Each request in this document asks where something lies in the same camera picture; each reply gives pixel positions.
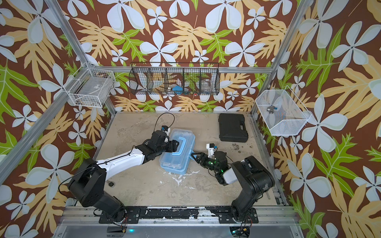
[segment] transparent plastic box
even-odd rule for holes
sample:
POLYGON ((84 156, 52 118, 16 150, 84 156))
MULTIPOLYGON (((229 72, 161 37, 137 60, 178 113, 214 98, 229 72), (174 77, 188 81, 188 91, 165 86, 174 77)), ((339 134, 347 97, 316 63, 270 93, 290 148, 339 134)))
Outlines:
POLYGON ((173 129, 170 140, 178 141, 179 146, 176 152, 165 152, 160 156, 160 166, 167 172, 186 174, 194 148, 195 135, 189 130, 173 129))
POLYGON ((296 136, 312 116, 305 107, 302 112, 283 89, 265 90, 255 99, 255 103, 272 136, 296 136))

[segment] blue plastic container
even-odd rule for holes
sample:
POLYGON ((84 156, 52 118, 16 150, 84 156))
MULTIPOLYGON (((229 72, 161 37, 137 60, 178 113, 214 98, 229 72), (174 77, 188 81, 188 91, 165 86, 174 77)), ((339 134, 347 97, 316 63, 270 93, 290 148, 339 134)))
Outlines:
POLYGON ((186 174, 191 153, 194 148, 195 136, 192 131, 173 129, 170 140, 179 142, 176 152, 165 152, 160 157, 160 166, 167 172, 186 174))

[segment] floral wallpaper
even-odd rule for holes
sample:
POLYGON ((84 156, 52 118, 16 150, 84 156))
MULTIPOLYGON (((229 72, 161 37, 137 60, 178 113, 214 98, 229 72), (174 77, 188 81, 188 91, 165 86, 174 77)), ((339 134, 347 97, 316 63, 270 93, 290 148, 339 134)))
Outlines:
POLYGON ((59 1, 92 64, 207 61, 242 67, 266 67, 299 2, 59 1))
MULTIPOLYGON (((59 1, 94 65, 270 67, 299 1, 59 1)), ((117 111, 249 112, 266 74, 222 74, 220 93, 133 95, 129 74, 116 73, 117 111)), ((192 78, 186 79, 192 84, 192 78)))
POLYGON ((305 237, 381 237, 380 31, 380 1, 317 0, 270 86, 313 115, 296 136, 258 120, 305 237))
MULTIPOLYGON (((63 92, 79 62, 43 0, 0 0, 0 163, 63 92)), ((105 109, 67 103, 0 185, 0 237, 51 237, 67 197, 58 192, 91 158, 105 109)), ((65 185, 60 190, 69 195, 65 185)))

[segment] clear plastic lid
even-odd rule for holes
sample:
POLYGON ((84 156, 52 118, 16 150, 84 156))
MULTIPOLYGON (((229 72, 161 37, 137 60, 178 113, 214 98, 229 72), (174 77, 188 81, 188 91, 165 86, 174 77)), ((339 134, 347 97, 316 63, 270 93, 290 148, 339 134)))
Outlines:
POLYGON ((191 151, 194 147, 195 136, 192 131, 173 129, 170 134, 170 140, 176 140, 179 142, 176 152, 165 152, 160 157, 161 167, 168 167, 171 169, 182 169, 191 151))

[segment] black wire basket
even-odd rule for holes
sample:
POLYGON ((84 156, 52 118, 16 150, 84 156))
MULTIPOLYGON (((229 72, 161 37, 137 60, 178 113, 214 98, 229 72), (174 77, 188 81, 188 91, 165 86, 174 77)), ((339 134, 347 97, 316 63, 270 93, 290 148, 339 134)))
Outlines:
POLYGON ((137 66, 131 63, 129 84, 133 94, 198 94, 219 93, 218 63, 160 62, 161 66, 137 66))

